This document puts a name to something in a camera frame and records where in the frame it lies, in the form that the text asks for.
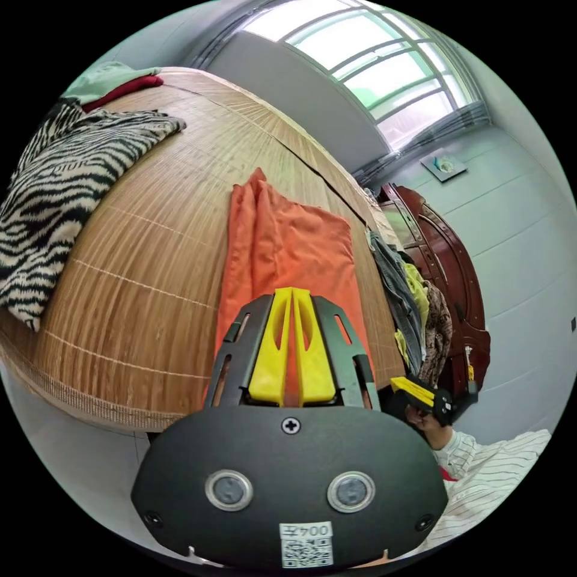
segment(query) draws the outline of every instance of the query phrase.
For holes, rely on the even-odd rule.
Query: window frame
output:
[[[425,98],[428,98],[429,96],[432,96],[434,94],[439,94],[439,93],[445,94],[453,112],[458,111],[460,108],[462,108],[462,106],[458,105],[457,99],[453,96],[453,92],[452,92],[450,86],[447,84],[445,76],[452,76],[454,78],[458,88],[461,90],[461,92],[463,94],[465,105],[470,104],[470,103],[479,99],[478,94],[477,94],[478,91],[476,90],[476,87],[474,85],[472,86],[471,83],[467,81],[467,78],[463,77],[462,72],[459,70],[459,66],[451,58],[452,54],[450,53],[450,50],[447,49],[448,48],[447,44],[445,42],[443,42],[442,38],[437,33],[435,33],[435,31],[432,30],[430,27],[424,25],[421,22],[413,22],[413,20],[410,17],[405,16],[404,14],[401,14],[401,13],[397,12],[396,10],[393,10],[392,8],[383,7],[382,10],[376,10],[372,6],[363,3],[362,0],[344,0],[344,3],[347,3],[347,4],[354,3],[355,5],[349,6],[348,8],[344,8],[342,10],[337,10],[335,12],[324,14],[322,16],[317,16],[317,17],[311,19],[310,21],[308,21],[304,24],[301,24],[300,26],[291,30],[290,32],[286,33],[284,36],[282,36],[275,43],[276,44],[282,44],[287,49],[291,50],[292,52],[294,52],[295,54],[297,54],[301,58],[303,58],[309,65],[311,65],[312,67],[317,69],[319,72],[323,73],[329,79],[331,79],[331,81],[335,84],[336,89],[348,101],[353,103],[355,106],[357,106],[364,113],[364,115],[367,117],[367,120],[377,130],[377,133],[379,134],[380,138],[383,141],[383,144],[385,145],[386,149],[389,152],[394,152],[395,148],[391,146],[391,144],[386,140],[382,131],[379,129],[380,123],[385,121],[387,118],[394,116],[395,114],[397,114],[398,112],[400,112],[404,108],[408,108],[409,106],[413,105],[415,102],[419,102],[420,100],[423,100]],[[266,12],[268,12],[269,10],[274,10],[274,9],[275,9],[275,7],[272,7],[270,9],[266,10]],[[384,23],[386,27],[392,29],[398,35],[398,38],[393,38],[393,39],[388,40],[386,42],[376,44],[374,46],[366,48],[366,49],[348,57],[347,59],[343,60],[339,64],[333,66],[331,69],[327,69],[325,66],[323,66],[322,64],[317,62],[314,58],[312,58],[311,56],[309,56],[308,54],[306,54],[305,52],[300,50],[298,47],[289,43],[289,40],[291,38],[297,37],[300,33],[306,31],[308,28],[311,29],[311,32],[309,34],[305,34],[302,38],[299,38],[299,42],[305,40],[306,38],[312,36],[313,34],[317,34],[318,32],[324,30],[325,28],[328,28],[329,26],[332,26],[333,24],[336,24],[337,22],[342,22],[344,20],[347,20],[348,18],[353,18],[360,12],[367,12],[368,15],[371,16],[371,20],[375,19],[378,22]],[[419,39],[412,38],[407,32],[402,30],[402,28],[400,28],[396,22],[394,22],[393,20],[387,19],[387,17],[386,17],[387,14],[391,14],[396,19],[400,20],[402,23],[404,23],[405,26],[407,26],[409,29],[413,29],[418,35],[423,35],[423,38],[419,38]],[[246,26],[248,26],[248,24],[257,20],[260,16],[261,16],[261,14],[255,14],[254,17],[250,18],[250,20],[248,22],[244,23],[242,28],[245,28]],[[396,50],[396,51],[393,51],[391,53],[382,55],[382,56],[377,56],[377,58],[375,58],[375,59],[371,60],[370,62],[360,66],[356,70],[346,74],[345,76],[343,76],[339,79],[337,79],[333,76],[333,74],[335,72],[337,72],[339,69],[342,69],[344,66],[352,64],[353,62],[362,58],[363,56],[366,56],[367,54],[370,54],[371,52],[375,52],[376,50],[379,50],[381,48],[391,46],[394,44],[404,44],[406,47],[401,48],[401,49]],[[438,53],[439,59],[441,60],[441,62],[446,67],[446,71],[444,71],[444,72],[440,71],[435,66],[433,60],[431,58],[429,58],[427,53],[420,48],[420,46],[424,45],[424,44],[430,44],[431,48],[436,53]],[[386,60],[389,60],[390,58],[394,58],[394,57],[399,56],[401,54],[411,53],[411,52],[416,52],[419,55],[419,57],[422,58],[425,65],[430,69],[432,74],[425,75],[423,78],[421,78],[415,82],[412,82],[410,84],[407,84],[407,85],[387,94],[386,96],[379,98],[378,100],[373,102],[370,107],[365,106],[358,99],[358,97],[355,95],[355,93],[345,85],[345,82],[351,80],[356,75],[360,74],[361,72],[364,72],[365,70],[368,70],[369,68],[375,66],[376,64],[380,64],[381,62],[384,62]],[[411,90],[411,89],[413,89],[413,88],[415,88],[421,84],[424,84],[426,82],[430,82],[432,80],[437,80],[440,84],[440,87],[435,88],[435,89],[430,90],[430,91],[427,91],[427,92],[424,92],[424,93],[422,93],[422,94],[420,94],[420,95],[418,95],[412,99],[409,99],[406,102],[403,102],[401,105],[392,108],[392,110],[389,110],[386,114],[383,114],[378,118],[375,118],[373,116],[371,111],[373,109],[375,109],[377,106],[380,106],[384,102],[391,100],[393,98],[396,98],[400,94],[403,94],[404,92],[407,92],[408,90]]]

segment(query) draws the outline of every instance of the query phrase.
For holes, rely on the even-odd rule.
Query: screw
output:
[[[215,497],[225,505],[236,505],[244,496],[245,488],[234,477],[221,477],[213,487]]]
[[[237,471],[223,469],[208,477],[204,485],[208,500],[222,511],[241,511],[252,501],[252,484]]]
[[[144,521],[147,525],[151,527],[156,527],[157,529],[162,529],[162,527],[164,526],[164,523],[162,522],[160,515],[158,513],[155,513],[154,511],[149,511],[148,513],[146,513],[144,515]]]
[[[287,435],[296,435],[301,430],[301,422],[293,417],[287,417],[281,423],[281,428]]]
[[[428,529],[431,524],[433,522],[433,516],[430,514],[427,515],[423,515],[418,521],[417,524],[415,525],[415,529],[417,531],[424,531],[425,529]]]
[[[335,511],[356,513],[372,502],[374,494],[374,482],[368,475],[349,471],[331,481],[326,497]]]
[[[337,499],[346,507],[354,507],[367,496],[367,486],[357,478],[344,479],[337,485]]]

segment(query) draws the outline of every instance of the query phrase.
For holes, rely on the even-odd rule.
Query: hand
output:
[[[412,406],[405,409],[407,421],[425,433],[427,442],[433,451],[440,451],[453,436],[452,427],[443,427],[431,414],[425,414]]]
[[[430,413],[425,413],[423,411],[419,411],[412,407],[411,405],[407,406],[405,409],[405,416],[407,421],[414,425],[417,429],[423,432],[431,432],[435,430],[441,429],[441,424],[439,421]]]

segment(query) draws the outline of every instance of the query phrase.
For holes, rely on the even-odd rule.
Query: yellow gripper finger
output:
[[[302,407],[310,403],[329,402],[335,397],[336,390],[311,293],[294,288],[293,302],[299,405]]]
[[[424,389],[417,385],[417,383],[413,383],[407,379],[407,377],[393,377],[391,379],[391,386],[394,392],[398,390],[406,391],[415,399],[425,403],[425,405],[432,407],[435,404],[435,393]]]
[[[263,339],[258,350],[248,392],[262,403],[284,404],[284,382],[289,357],[289,324],[292,288],[278,288],[272,301]],[[279,335],[281,342],[277,347]]]

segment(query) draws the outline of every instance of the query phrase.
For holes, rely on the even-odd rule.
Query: red cloth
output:
[[[94,102],[89,102],[82,107],[84,112],[91,112],[96,108],[100,108],[121,96],[126,96],[127,94],[132,94],[137,90],[142,90],[143,88],[152,88],[154,86],[161,86],[164,84],[164,80],[160,76],[141,76],[140,78],[135,78],[129,82],[125,82],[121,84],[119,87],[115,88],[114,90],[110,91],[106,96],[103,96],[99,100],[95,100]]]
[[[349,224],[320,208],[289,201],[257,168],[245,185],[234,185],[231,196],[215,354],[240,309],[281,287],[308,289],[314,296],[323,296],[341,307],[373,368]],[[296,406],[298,379],[292,321],[289,330],[285,399],[287,405]]]
[[[445,481],[456,481],[456,479],[454,479],[453,477],[451,477],[449,475],[449,473],[443,468],[443,467],[439,467],[439,469],[441,470],[441,474],[443,475],[443,479]]]

